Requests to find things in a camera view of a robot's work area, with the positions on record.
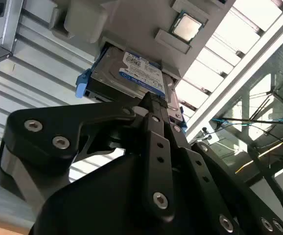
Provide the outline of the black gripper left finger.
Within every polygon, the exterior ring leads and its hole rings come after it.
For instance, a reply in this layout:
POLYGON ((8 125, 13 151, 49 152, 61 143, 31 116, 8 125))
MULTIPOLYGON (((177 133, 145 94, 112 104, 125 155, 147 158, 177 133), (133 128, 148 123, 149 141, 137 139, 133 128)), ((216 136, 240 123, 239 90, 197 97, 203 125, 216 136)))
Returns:
POLYGON ((39 214, 64 187, 119 158, 138 157, 146 209, 171 221, 171 153, 156 110, 159 97, 147 93, 138 104, 102 102, 11 113, 0 145, 0 185, 39 214))

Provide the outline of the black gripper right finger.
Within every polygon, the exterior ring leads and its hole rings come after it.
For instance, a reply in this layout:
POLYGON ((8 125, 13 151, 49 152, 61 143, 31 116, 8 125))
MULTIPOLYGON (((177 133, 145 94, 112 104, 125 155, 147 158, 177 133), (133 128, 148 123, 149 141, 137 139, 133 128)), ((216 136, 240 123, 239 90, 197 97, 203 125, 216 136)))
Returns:
POLYGON ((190 145, 167 108, 159 97, 156 110, 180 168, 196 234, 283 235, 282 220, 205 144, 190 145))

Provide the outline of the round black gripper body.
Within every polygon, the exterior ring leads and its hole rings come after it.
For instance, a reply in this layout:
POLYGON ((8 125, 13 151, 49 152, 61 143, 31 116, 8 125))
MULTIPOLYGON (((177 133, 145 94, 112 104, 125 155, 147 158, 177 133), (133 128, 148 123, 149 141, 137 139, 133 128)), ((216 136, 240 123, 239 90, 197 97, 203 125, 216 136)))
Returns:
POLYGON ((172 169, 175 214, 163 222, 142 200, 143 161, 119 158, 54 193, 32 235, 227 235, 226 214, 206 212, 192 180, 172 169))

